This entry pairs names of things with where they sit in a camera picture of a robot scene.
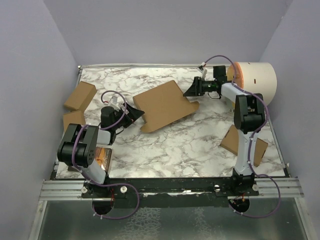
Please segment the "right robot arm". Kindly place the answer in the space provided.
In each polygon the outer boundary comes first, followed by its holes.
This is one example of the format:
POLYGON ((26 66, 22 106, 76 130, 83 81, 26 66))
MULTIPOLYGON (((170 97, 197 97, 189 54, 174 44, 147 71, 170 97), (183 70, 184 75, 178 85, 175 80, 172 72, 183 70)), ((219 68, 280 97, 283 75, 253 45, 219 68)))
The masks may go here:
POLYGON ((255 183, 252 162, 258 133, 266 124, 263 96, 246 93, 236 83, 228 81, 224 65, 213 67, 213 78, 214 80, 206 81, 204 76, 194 77, 183 96, 199 97, 205 93, 216 92, 219 97, 225 97, 235 103, 233 122, 238 131, 238 150, 229 190, 234 195, 240 196, 255 183))

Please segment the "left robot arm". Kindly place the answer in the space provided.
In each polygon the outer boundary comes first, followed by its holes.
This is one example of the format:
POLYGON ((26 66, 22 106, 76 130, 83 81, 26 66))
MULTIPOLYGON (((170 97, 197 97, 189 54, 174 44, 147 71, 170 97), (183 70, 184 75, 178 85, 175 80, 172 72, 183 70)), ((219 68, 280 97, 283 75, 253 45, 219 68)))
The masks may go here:
POLYGON ((97 196, 106 197, 111 190, 108 174, 96 160, 96 147, 112 145, 119 128, 126 129, 145 112, 124 103, 124 108, 109 104, 101 109, 99 125, 70 123, 57 149, 57 159, 80 172, 93 185, 97 196))

